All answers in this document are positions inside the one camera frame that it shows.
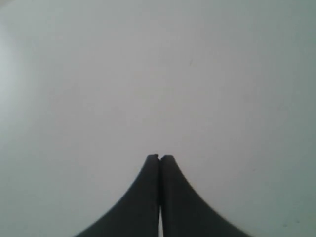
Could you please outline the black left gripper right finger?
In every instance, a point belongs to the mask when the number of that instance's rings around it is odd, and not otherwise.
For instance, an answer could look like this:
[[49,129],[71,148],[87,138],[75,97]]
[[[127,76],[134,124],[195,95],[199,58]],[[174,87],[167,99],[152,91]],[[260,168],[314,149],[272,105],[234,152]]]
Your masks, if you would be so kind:
[[174,156],[160,159],[161,217],[165,237],[248,237],[192,188]]

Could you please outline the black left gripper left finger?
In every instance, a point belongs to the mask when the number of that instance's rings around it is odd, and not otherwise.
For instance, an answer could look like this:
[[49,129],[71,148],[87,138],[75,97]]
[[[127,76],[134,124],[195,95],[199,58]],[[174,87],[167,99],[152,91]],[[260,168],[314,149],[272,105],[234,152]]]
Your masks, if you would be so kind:
[[152,154],[121,199],[77,236],[157,237],[159,212],[159,158]]

